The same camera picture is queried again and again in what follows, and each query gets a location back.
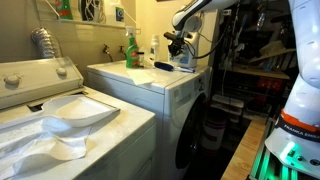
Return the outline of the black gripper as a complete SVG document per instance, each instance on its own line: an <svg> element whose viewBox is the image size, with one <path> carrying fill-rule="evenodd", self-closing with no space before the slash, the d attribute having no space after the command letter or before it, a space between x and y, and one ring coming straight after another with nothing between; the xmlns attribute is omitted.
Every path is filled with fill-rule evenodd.
<svg viewBox="0 0 320 180"><path fill-rule="evenodd" d="M176 57L183 53L185 45L183 37L177 36L170 32L165 32L164 37L171 41L171 43L168 45L168 50L172 57Z"/></svg>

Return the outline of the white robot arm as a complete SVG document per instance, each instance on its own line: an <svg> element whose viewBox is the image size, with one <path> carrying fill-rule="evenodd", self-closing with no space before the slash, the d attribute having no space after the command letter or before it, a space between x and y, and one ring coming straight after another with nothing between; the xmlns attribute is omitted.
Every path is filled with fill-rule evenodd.
<svg viewBox="0 0 320 180"><path fill-rule="evenodd" d="M285 166L320 178L320 0L288 0L299 74L266 148Z"/></svg>

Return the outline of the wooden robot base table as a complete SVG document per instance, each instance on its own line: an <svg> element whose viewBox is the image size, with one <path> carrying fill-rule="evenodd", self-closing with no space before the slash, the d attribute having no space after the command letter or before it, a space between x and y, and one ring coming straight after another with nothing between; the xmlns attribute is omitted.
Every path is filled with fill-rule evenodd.
<svg viewBox="0 0 320 180"><path fill-rule="evenodd" d="M249 124L221 180L246 180L251 172L266 125L258 121Z"/></svg>

